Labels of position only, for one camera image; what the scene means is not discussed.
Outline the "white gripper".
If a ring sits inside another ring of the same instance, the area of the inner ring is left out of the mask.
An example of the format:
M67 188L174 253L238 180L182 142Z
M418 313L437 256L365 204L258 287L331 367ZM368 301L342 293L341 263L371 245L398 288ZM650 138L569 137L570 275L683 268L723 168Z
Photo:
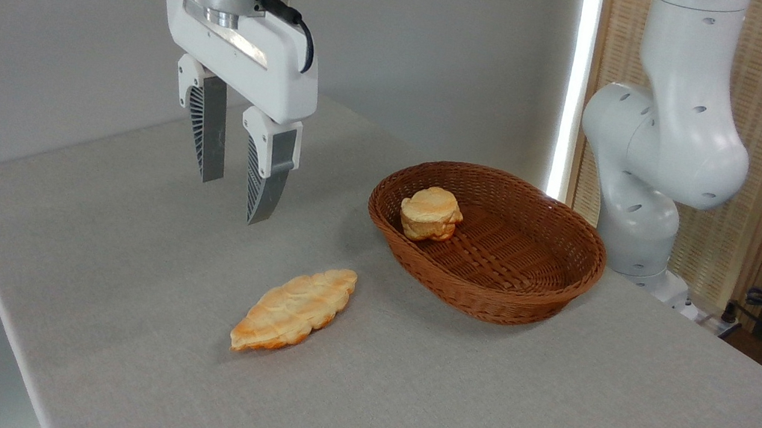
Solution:
M189 113L203 183L223 177L227 85L249 101L247 222L265 221L300 165L304 120L315 111L318 68L308 37L264 2L167 0L170 35L185 54L177 61L178 102Z

